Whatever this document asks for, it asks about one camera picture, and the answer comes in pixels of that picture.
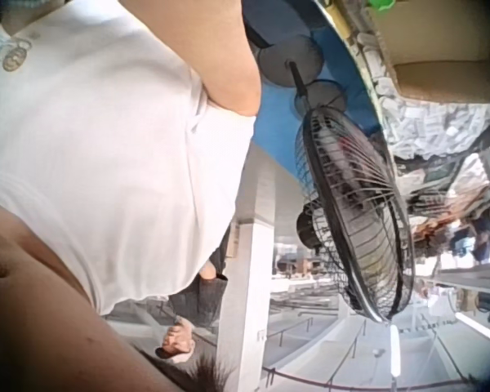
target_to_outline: white column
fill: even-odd
[[[238,254],[229,260],[229,286],[221,306],[216,357],[232,369],[229,392],[259,386],[269,322],[274,227],[258,220],[239,225]]]

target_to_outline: ceiling light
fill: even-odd
[[[462,321],[470,328],[473,328],[475,331],[479,332],[482,335],[485,335],[488,339],[490,339],[490,329],[486,328],[484,325],[459,312],[456,313],[456,319]]]
[[[394,377],[401,375],[401,349],[399,348],[399,329],[390,326],[390,373]]]

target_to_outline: metal wire grille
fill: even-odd
[[[367,296],[390,319],[410,299],[414,267],[403,204],[381,157],[345,115],[319,108],[296,138],[296,168],[338,292],[370,317],[360,305]]]

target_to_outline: cardboard box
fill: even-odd
[[[367,9],[399,93],[490,103],[490,10],[481,0],[405,0]]]

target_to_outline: woman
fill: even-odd
[[[0,25],[0,344],[27,390],[161,390],[97,315],[220,243],[258,70],[238,0],[64,3]]]

